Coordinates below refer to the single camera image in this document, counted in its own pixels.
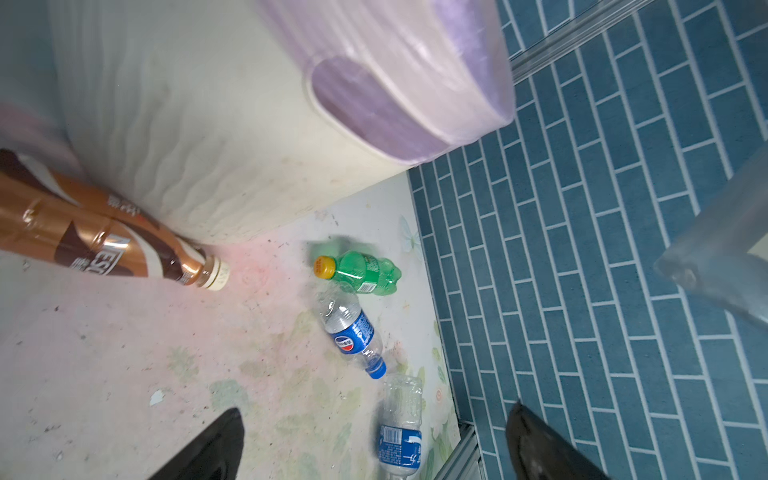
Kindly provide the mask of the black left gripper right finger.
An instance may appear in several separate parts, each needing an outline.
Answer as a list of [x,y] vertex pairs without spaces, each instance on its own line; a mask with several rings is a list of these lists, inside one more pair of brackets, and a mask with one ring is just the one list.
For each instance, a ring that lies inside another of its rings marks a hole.
[[518,479],[609,479],[520,401],[509,413],[505,436]]

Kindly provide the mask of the white bin with pink liner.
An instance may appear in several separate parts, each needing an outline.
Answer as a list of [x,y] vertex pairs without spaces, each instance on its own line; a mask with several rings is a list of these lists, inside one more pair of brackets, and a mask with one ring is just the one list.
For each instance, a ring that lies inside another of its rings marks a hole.
[[493,1],[52,1],[85,170],[239,243],[510,124]]

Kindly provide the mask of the brown drink bottle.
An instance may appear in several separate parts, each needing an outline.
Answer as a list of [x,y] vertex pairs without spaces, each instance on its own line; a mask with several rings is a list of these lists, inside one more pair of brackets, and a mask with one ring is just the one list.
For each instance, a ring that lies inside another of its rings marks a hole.
[[9,149],[1,152],[1,248],[74,271],[212,291],[231,272],[129,201]]

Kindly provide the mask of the frosted clear tall bottle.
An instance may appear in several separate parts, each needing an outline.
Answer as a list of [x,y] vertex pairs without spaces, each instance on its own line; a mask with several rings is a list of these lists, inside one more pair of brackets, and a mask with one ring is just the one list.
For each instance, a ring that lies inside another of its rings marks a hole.
[[686,291],[767,325],[766,145],[667,248],[655,269]]

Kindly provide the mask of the water bottle blue label white cap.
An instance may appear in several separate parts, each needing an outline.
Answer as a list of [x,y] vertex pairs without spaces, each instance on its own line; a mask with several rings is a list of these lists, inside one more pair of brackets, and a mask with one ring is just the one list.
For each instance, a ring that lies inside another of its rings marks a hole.
[[409,479],[422,457],[423,382],[401,374],[384,379],[377,456],[384,479]]

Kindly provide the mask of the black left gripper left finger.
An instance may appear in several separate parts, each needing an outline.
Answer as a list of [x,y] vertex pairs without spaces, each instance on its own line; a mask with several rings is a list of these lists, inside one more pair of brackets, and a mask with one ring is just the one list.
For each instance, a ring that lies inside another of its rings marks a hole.
[[245,428],[232,407],[163,465],[150,480],[235,479],[242,459]]

